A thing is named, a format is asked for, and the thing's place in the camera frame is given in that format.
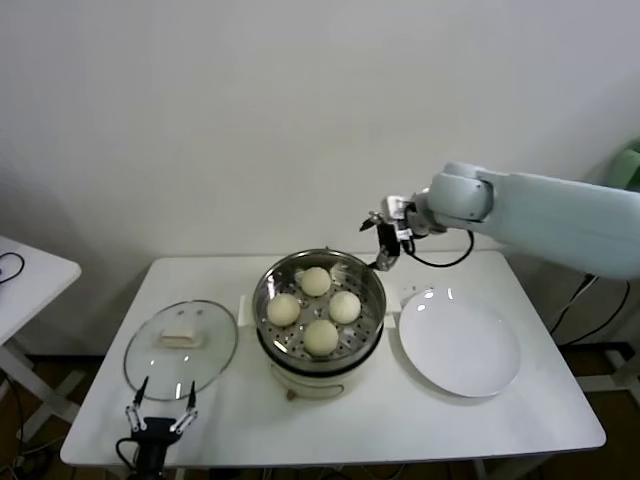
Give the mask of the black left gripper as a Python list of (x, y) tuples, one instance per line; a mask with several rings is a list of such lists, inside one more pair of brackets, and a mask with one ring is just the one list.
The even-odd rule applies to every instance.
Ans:
[(164, 479), (163, 469), (167, 450), (180, 439), (180, 434), (196, 420), (195, 382), (191, 383), (185, 413), (178, 419), (140, 416), (140, 406), (149, 377), (136, 390), (133, 402), (125, 408), (125, 415), (132, 431), (131, 442), (137, 446), (137, 454), (130, 468), (131, 479)]

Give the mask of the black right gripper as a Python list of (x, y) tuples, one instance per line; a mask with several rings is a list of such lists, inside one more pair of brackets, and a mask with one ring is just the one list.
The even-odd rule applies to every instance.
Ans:
[(374, 227), (380, 248), (368, 267), (389, 271), (402, 252), (407, 255), (416, 253), (416, 241), (426, 237), (426, 213), (420, 204), (410, 199), (383, 199), (381, 212), (370, 211), (359, 230)]

